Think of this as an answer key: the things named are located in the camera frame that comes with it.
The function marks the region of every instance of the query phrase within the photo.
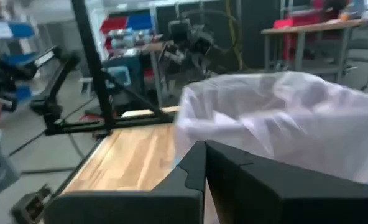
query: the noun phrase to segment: wooden tabletop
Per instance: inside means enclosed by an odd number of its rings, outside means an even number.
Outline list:
[[[164,108],[177,111],[178,107]],[[149,114],[129,111],[123,116]],[[104,139],[63,193],[79,190],[151,190],[171,171],[174,125],[115,130]]]
[[[261,31],[262,34],[290,34],[299,32],[318,32],[324,30],[343,29],[347,27],[359,26],[364,21],[362,19],[353,19],[350,21],[342,22],[323,22],[319,24],[311,24],[304,26],[286,27],[286,28],[271,28]]]

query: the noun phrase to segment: concrete floor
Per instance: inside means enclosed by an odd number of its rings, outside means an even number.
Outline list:
[[[367,55],[366,52],[360,51],[351,52],[350,54]],[[355,64],[359,68],[352,71],[345,78],[344,84],[351,88],[360,88],[366,82],[368,65]],[[89,100],[80,96],[78,78],[79,74],[73,73],[67,78],[60,90],[59,99],[60,104],[64,107],[64,114],[68,114]],[[85,108],[90,108],[97,103],[97,100],[94,100]],[[85,108],[70,116],[68,121],[78,121]],[[0,129],[4,132],[2,150],[5,154],[9,154],[41,133],[45,126],[41,117],[36,116],[28,108],[23,108],[1,121]],[[73,137],[84,154],[87,154],[96,143],[90,134],[79,133],[74,134]],[[11,161],[17,170],[27,170],[48,167],[71,167],[77,165],[80,162],[80,158],[75,153],[68,136],[63,135],[41,136],[26,146],[24,150],[12,156]],[[51,188],[56,190],[68,175],[69,172],[62,172],[21,177],[16,184],[0,194],[0,224],[11,223],[8,215],[9,209],[24,194],[38,190],[44,184],[49,184]]]

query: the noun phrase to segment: white plastic bag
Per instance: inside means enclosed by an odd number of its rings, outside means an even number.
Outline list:
[[[368,94],[306,73],[224,75],[188,85],[175,135],[178,159],[196,141],[214,140],[368,183]],[[205,223],[216,223],[207,196]]]

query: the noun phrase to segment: wooden table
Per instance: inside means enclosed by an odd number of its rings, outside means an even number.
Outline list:
[[[348,42],[351,38],[351,31],[354,27],[361,25],[364,21],[361,19],[355,19],[350,21],[343,22],[324,22],[319,24],[311,24],[305,26],[296,26],[296,27],[287,27],[280,29],[264,29],[262,30],[262,34],[265,35],[265,48],[264,48],[264,63],[265,70],[269,70],[270,64],[270,35],[277,34],[297,34],[297,43],[296,43],[296,54],[295,54],[295,62],[294,62],[294,70],[302,71],[303,69],[303,53],[305,48],[305,36],[308,32],[319,32],[326,30],[335,30],[342,29],[342,41],[340,46],[339,53],[339,61],[337,66],[337,75],[336,81],[339,82],[341,78],[341,73],[344,69],[344,62],[347,55],[347,46]]]
[[[178,107],[163,108],[166,112]],[[123,116],[150,114],[129,111]],[[71,178],[63,193],[79,190],[151,190],[171,171],[174,160],[174,126],[116,129]]]

